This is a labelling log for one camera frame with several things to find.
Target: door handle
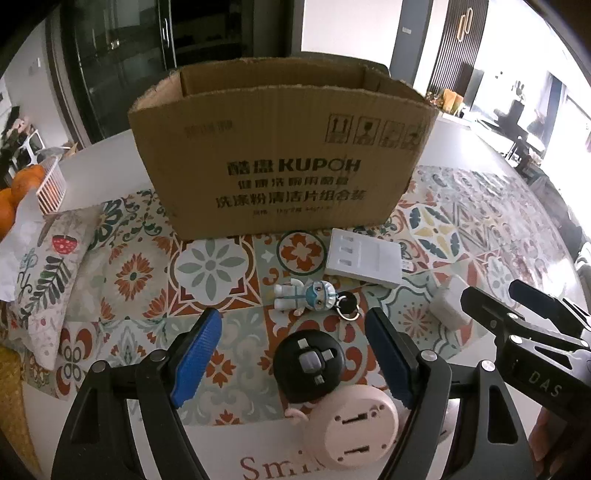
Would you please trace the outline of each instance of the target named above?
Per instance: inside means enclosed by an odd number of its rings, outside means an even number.
[[[166,33],[166,48],[170,48],[170,34],[168,33],[168,18],[164,19],[163,30]]]

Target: white cloth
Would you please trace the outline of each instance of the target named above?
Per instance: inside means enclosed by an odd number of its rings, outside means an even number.
[[[34,191],[29,191],[18,205],[14,226],[0,242],[0,300],[15,300],[15,286],[22,256],[43,228],[43,214]]]

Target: white basket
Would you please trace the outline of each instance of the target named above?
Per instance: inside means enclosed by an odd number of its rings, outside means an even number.
[[[45,169],[45,179],[37,189],[37,200],[44,215],[57,212],[66,196],[66,181],[61,173],[56,155],[46,158],[40,165]]]

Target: glass door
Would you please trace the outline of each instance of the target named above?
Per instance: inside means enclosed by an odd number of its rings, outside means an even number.
[[[129,128],[137,97],[174,68],[169,0],[70,0],[63,10],[69,78],[93,142]]]

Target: white box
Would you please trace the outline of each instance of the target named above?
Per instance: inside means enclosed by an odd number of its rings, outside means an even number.
[[[468,284],[459,275],[449,277],[441,284],[429,305],[429,310],[450,330],[459,330],[472,321],[462,310],[460,299]]]
[[[326,274],[394,288],[402,282],[400,244],[333,228]]]

